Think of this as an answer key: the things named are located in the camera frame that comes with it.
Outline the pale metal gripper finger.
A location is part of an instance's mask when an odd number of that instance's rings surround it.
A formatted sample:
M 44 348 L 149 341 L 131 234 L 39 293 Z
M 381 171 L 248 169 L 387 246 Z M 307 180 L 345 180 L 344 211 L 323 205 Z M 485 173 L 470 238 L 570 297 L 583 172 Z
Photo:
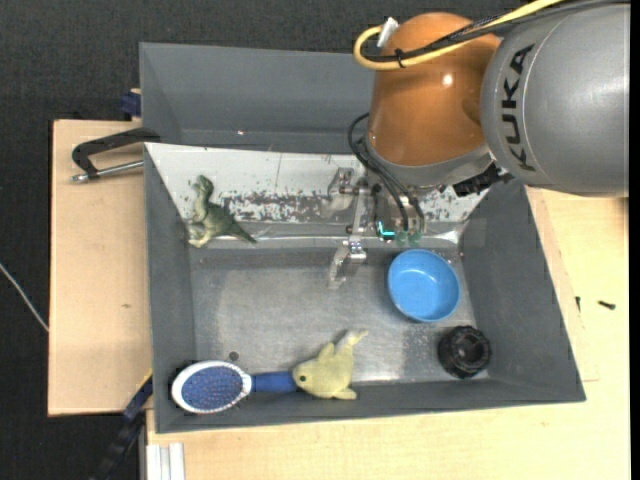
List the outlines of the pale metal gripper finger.
M 321 217 L 331 218 L 351 208 L 361 197 L 369 195 L 369 185 L 358 178 L 353 168 L 339 168 L 321 199 Z
M 338 289 L 357 273 L 366 260 L 367 252 L 360 241 L 343 241 L 329 264 L 327 286 Z

